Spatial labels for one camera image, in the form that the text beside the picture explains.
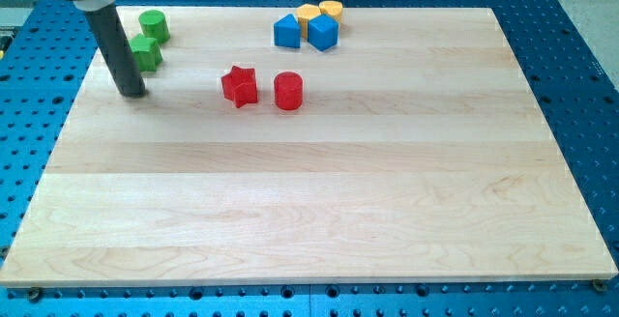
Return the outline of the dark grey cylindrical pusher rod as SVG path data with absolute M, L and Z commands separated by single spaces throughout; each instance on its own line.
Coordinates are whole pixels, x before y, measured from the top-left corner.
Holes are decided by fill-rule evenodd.
M 145 83 L 116 6 L 110 4 L 84 14 L 118 92 L 126 98 L 144 96 Z

